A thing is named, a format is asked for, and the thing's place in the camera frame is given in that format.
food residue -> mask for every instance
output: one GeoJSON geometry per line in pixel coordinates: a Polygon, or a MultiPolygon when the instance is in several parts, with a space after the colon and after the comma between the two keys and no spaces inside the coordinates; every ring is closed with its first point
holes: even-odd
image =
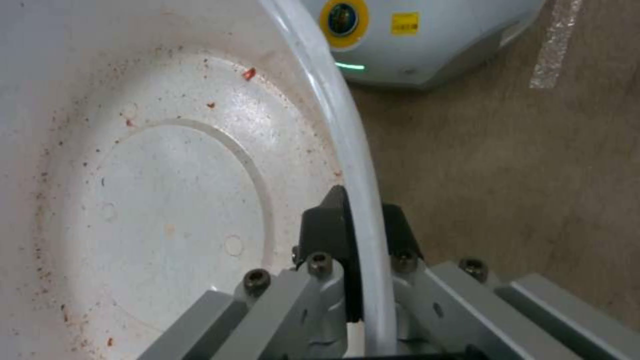
{"type": "Polygon", "coordinates": [[[250,68],[249,70],[242,73],[242,77],[249,81],[255,76],[255,67],[250,68]]]}

white plastic surface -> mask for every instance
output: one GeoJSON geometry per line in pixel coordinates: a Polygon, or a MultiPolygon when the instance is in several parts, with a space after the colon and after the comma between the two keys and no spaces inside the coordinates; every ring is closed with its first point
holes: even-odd
{"type": "Polygon", "coordinates": [[[330,78],[254,0],[0,4],[2,358],[135,358],[206,288],[290,266],[343,173],[382,250],[359,116],[316,52],[330,78]]]}

